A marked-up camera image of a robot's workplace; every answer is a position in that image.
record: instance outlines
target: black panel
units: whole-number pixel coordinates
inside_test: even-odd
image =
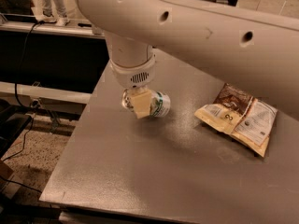
[[[26,36],[0,31],[0,81],[16,81]],[[92,93],[107,62],[104,39],[30,34],[18,83]]]

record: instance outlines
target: floor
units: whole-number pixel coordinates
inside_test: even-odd
[[[64,0],[68,16],[71,22],[67,26],[76,26],[78,22],[85,18],[77,10],[74,0]],[[34,0],[34,13],[38,16],[42,13],[41,1]],[[278,14],[281,16],[299,18],[299,0],[239,0],[238,7],[258,10],[267,13]],[[55,132],[51,133],[51,119],[44,115],[36,115],[32,130],[26,134],[24,151],[6,161],[16,175],[23,180],[23,184],[34,189],[43,190],[47,184],[50,175],[59,160],[67,141],[76,127],[75,120],[61,119],[61,125]],[[3,157],[8,157],[22,149],[22,142],[25,130],[16,140],[11,149]],[[42,207],[46,209],[55,209],[56,206],[50,206],[48,203],[42,203],[38,200],[40,193],[25,187],[20,187],[12,201],[19,205]],[[3,219],[1,223],[55,223],[55,218],[35,218],[30,220],[28,217],[21,219],[15,218],[11,213]]]

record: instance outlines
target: snack package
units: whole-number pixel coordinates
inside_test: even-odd
[[[226,83],[214,103],[198,109],[195,116],[264,157],[277,112],[274,107]]]

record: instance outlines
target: vent slot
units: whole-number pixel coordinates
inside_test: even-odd
[[[131,81],[133,83],[140,83],[145,81],[149,77],[149,73],[147,72],[141,72],[139,74],[135,74],[131,77]]]

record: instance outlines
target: person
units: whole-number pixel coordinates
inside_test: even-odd
[[[0,13],[9,21],[32,21],[32,0],[0,0]]]
[[[39,18],[39,21],[44,21],[48,23],[55,23],[57,26],[66,26],[70,20],[67,17],[66,14],[66,8],[64,5],[64,0],[53,0],[56,11],[58,15],[58,19],[53,16],[52,14],[52,5],[51,0],[41,0],[42,1],[42,7],[43,7],[43,14],[41,18]]]

